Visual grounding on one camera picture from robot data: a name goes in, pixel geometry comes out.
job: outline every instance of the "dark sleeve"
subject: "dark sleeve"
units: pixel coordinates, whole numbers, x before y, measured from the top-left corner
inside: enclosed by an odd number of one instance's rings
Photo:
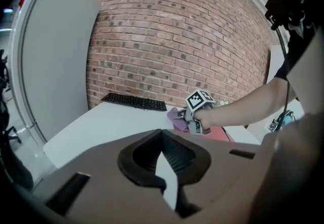
[[[290,32],[290,38],[288,42],[288,65],[289,70],[291,70],[299,58],[304,53],[306,47],[308,45],[308,41],[302,39],[295,31]],[[285,63],[279,68],[274,77],[281,78],[287,81],[287,71],[285,67]]]

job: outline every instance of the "purple towel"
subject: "purple towel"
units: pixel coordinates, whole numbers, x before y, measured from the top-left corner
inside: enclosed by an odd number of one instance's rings
[[[177,116],[178,109],[173,107],[168,113],[168,119],[171,120],[173,125],[175,125],[180,131],[185,131],[188,129],[187,123],[184,119],[174,119]]]

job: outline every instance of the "black cable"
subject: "black cable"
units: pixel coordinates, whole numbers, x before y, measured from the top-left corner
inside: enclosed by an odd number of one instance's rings
[[[288,58],[287,58],[287,52],[286,52],[285,44],[284,44],[284,41],[282,40],[282,36],[281,36],[281,33],[280,33],[279,29],[277,28],[275,31],[277,32],[277,35],[278,35],[278,38],[279,38],[279,42],[280,42],[282,53],[283,53],[283,58],[285,60],[284,61],[285,68],[286,68],[286,72],[288,74],[289,73],[289,65],[288,65]],[[286,111],[287,111],[288,101],[289,101],[289,89],[290,89],[290,83],[287,80],[287,95],[286,95],[286,101],[285,101],[285,108],[283,109],[283,113],[282,113],[283,116],[280,118],[280,121],[279,121],[275,131],[280,130],[281,125],[282,125],[282,123],[284,121],[285,114],[286,114]]]

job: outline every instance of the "white desk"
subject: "white desk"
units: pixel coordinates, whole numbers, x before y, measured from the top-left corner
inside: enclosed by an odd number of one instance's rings
[[[94,146],[149,130],[173,129],[167,118],[168,111],[103,102],[55,135],[44,145],[44,152],[57,168],[61,168]],[[247,132],[244,127],[226,127],[225,130],[237,142],[256,143],[254,136],[244,135]]]

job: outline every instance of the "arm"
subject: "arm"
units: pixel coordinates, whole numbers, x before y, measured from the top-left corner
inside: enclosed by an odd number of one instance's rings
[[[216,126],[244,126],[260,121],[285,105],[287,81],[274,78],[247,96],[231,104],[214,109],[202,109],[195,113],[204,129]],[[289,101],[296,98],[290,88]]]

